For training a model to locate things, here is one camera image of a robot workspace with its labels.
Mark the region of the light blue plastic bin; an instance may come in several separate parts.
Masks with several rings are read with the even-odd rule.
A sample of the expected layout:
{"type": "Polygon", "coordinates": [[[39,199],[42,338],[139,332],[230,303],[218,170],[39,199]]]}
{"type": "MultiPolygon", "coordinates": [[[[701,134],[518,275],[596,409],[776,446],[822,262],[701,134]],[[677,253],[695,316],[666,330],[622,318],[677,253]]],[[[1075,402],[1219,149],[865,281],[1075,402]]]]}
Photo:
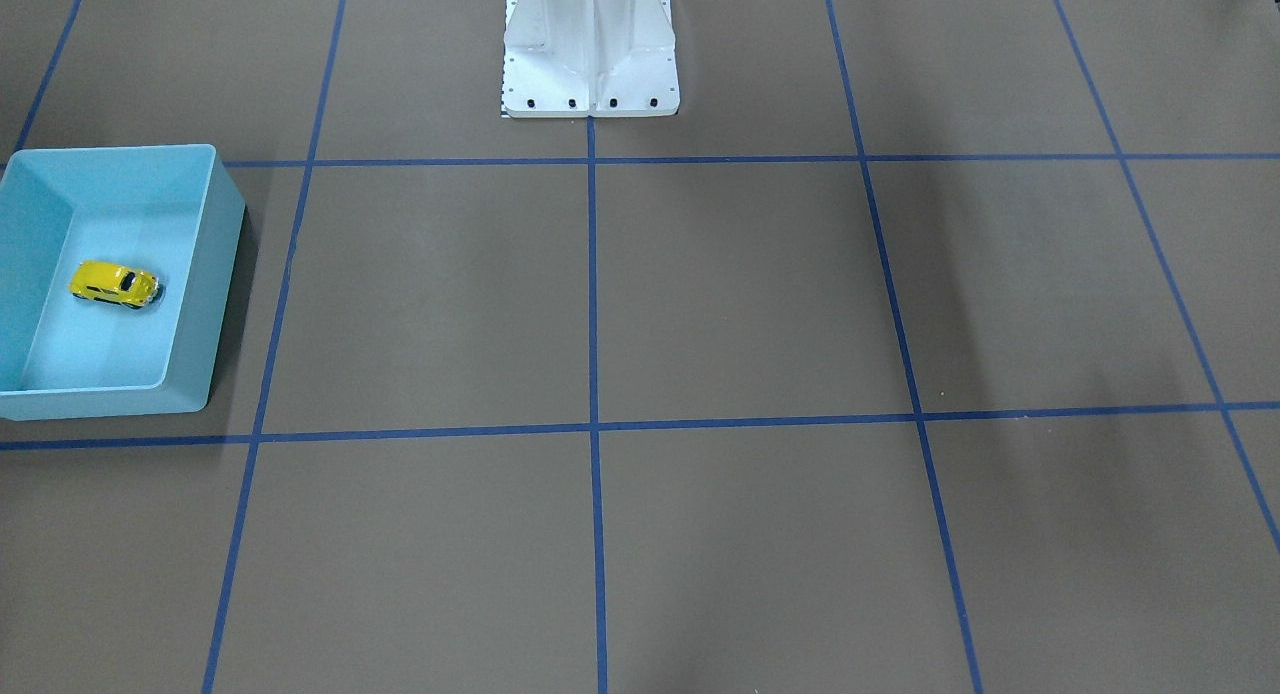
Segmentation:
{"type": "Polygon", "coordinates": [[[1,188],[3,417],[201,410],[244,207],[210,143],[14,152],[1,188]],[[87,260],[156,275],[159,300],[76,298],[87,260]]]}

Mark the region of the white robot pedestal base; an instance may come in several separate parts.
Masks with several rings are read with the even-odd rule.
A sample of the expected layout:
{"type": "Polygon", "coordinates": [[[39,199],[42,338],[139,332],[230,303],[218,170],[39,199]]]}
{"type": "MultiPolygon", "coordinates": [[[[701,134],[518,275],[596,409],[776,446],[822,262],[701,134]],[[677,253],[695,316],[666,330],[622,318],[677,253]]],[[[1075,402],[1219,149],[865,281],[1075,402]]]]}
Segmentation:
{"type": "Polygon", "coordinates": [[[506,0],[504,24],[506,117],[680,111],[672,0],[506,0]]]}

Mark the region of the yellow beetle toy car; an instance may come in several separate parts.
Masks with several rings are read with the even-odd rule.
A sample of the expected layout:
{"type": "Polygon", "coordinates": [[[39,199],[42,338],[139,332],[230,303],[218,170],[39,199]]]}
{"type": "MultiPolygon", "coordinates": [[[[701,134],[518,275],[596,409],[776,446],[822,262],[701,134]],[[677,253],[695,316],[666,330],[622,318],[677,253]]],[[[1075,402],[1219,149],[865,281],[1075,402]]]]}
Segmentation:
{"type": "Polygon", "coordinates": [[[77,300],[142,310],[160,297],[163,284],[143,269],[86,260],[72,274],[67,289],[77,300]]]}

